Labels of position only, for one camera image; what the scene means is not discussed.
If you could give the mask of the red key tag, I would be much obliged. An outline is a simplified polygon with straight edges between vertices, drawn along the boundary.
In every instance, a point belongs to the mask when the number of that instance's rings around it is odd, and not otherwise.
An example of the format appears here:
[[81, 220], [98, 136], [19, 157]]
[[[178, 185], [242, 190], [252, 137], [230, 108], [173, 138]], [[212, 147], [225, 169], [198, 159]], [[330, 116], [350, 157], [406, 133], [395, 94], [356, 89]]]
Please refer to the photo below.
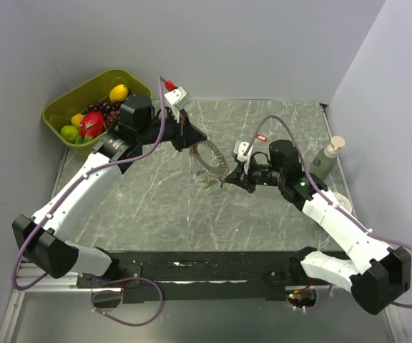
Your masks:
[[268, 140], [268, 138], [267, 138], [266, 136], [263, 136], [263, 135], [261, 135], [261, 134], [258, 134], [258, 135], [257, 135], [257, 138], [258, 138], [260, 141], [267, 141], [267, 140]]

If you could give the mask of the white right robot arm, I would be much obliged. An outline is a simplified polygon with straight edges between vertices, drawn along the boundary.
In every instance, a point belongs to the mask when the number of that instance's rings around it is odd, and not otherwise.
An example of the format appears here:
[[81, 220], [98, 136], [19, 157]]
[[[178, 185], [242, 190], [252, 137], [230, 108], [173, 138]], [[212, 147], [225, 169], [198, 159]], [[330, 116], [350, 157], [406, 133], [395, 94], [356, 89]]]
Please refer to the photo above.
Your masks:
[[296, 284], [323, 280], [353, 295], [369, 314], [378, 314], [407, 292], [411, 283], [411, 255], [374, 239], [353, 221], [328, 187], [307, 175], [299, 153], [289, 140], [270, 144], [266, 163], [259, 164], [250, 143], [237, 141], [232, 153], [237, 163], [225, 181], [253, 193], [258, 186], [277, 187], [283, 198], [321, 227], [346, 253], [331, 257], [312, 247], [300, 250], [289, 268]]

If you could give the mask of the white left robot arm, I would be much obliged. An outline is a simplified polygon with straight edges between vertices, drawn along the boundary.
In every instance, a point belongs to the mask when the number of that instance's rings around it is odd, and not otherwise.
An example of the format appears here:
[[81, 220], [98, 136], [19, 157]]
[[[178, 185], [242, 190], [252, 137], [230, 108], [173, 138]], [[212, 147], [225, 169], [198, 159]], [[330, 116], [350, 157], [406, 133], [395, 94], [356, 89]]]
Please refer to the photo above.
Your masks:
[[19, 255], [55, 279], [68, 272], [84, 272], [93, 274], [102, 287], [114, 285], [119, 277], [117, 260], [102, 249], [72, 244], [69, 238], [99, 194], [135, 161], [149, 156], [145, 145], [156, 148], [168, 141], [182, 151], [206, 140], [206, 134], [190, 123], [185, 109], [191, 101], [190, 95], [175, 89], [164, 95], [160, 113], [155, 114], [149, 96], [129, 96], [121, 105], [119, 119], [94, 145], [69, 183], [31, 217], [20, 214], [15, 218], [12, 229]]

